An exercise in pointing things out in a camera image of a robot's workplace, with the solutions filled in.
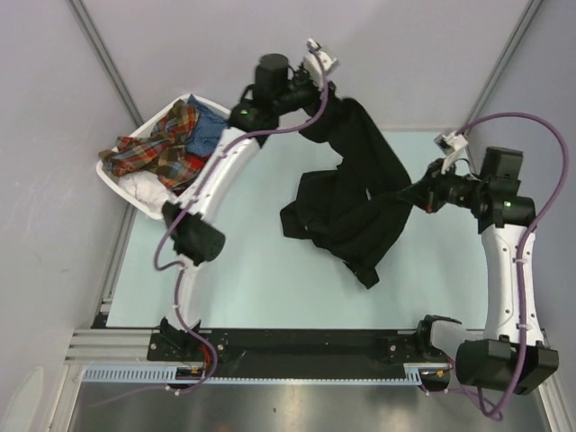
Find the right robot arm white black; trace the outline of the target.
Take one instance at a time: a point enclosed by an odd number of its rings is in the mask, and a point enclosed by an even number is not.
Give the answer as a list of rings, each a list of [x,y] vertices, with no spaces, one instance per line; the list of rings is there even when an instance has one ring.
[[[461,321],[427,315],[415,338],[417,354],[454,360],[459,383],[527,395],[559,367],[557,351],[545,346],[536,316],[532,278],[536,218],[534,201],[519,195],[520,151],[490,147],[478,176],[458,175],[442,158],[403,191],[405,199],[427,213],[444,205],[465,208],[478,222],[488,274],[485,329],[475,335]]]

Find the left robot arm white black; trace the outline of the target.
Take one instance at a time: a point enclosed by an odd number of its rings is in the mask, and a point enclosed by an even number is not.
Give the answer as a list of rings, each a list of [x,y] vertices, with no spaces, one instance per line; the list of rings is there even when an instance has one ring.
[[[280,54],[260,58],[254,81],[246,88],[251,99],[240,99],[232,109],[228,127],[193,190],[183,194],[183,202],[166,206],[172,214],[164,218],[166,231],[152,263],[159,272],[177,271],[162,321],[173,330],[166,346],[179,359],[193,357],[199,348],[196,327],[202,318],[190,302],[203,264],[214,260],[224,246],[224,234],[212,226],[223,198],[268,138],[303,131],[326,111],[329,74],[338,67],[337,57],[326,49],[311,48],[286,81],[283,73],[288,66]]]

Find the black long sleeve shirt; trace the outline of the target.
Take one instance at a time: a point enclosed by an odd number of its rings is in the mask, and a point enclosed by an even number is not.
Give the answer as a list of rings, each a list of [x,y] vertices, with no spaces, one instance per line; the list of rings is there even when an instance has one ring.
[[[331,97],[301,135],[328,143],[342,160],[301,176],[295,200],[280,212],[283,234],[327,250],[370,289],[379,281],[377,265],[409,219],[412,206],[399,197],[412,184],[409,173],[353,98]]]

